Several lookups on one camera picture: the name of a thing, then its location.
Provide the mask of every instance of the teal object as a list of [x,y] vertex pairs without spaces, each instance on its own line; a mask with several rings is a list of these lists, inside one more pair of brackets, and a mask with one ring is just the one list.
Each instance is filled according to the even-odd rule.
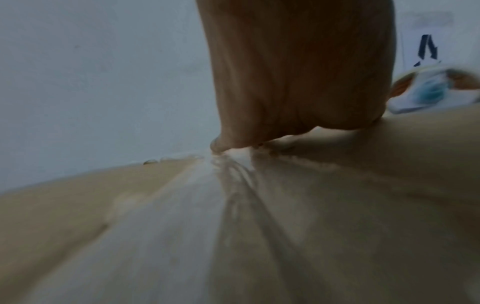
[[448,82],[427,81],[415,92],[415,101],[421,105],[434,105],[445,98]]

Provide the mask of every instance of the gray wall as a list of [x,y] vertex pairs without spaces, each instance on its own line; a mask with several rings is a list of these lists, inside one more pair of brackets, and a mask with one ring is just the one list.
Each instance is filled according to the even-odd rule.
[[[480,67],[478,0],[396,6],[454,12],[458,62]],[[193,0],[2,0],[0,92],[0,192],[206,149],[220,129]]]

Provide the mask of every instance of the black printed symbol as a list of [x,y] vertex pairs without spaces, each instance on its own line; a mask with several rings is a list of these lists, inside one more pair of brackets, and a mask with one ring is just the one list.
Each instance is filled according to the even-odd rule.
[[[425,53],[427,51],[427,46],[428,50],[430,51],[430,58],[438,60],[438,47],[435,46],[434,41],[432,39],[431,35],[422,35],[421,40],[420,40],[420,47],[418,48],[418,56],[420,59],[424,60],[425,59]],[[420,66],[420,61],[417,62],[414,67]]]

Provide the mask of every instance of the wall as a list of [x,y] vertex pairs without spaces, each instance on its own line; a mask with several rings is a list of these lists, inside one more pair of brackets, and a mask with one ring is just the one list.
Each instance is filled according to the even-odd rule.
[[[453,11],[453,52],[480,67],[478,0],[396,7]],[[220,129],[193,0],[3,0],[0,71],[0,192],[205,149]]]

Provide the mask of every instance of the skin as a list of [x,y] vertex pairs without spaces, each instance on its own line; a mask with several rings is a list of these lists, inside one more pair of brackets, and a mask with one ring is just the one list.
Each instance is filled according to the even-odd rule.
[[354,130],[385,111],[396,51],[391,0],[197,0],[220,153],[320,126]]

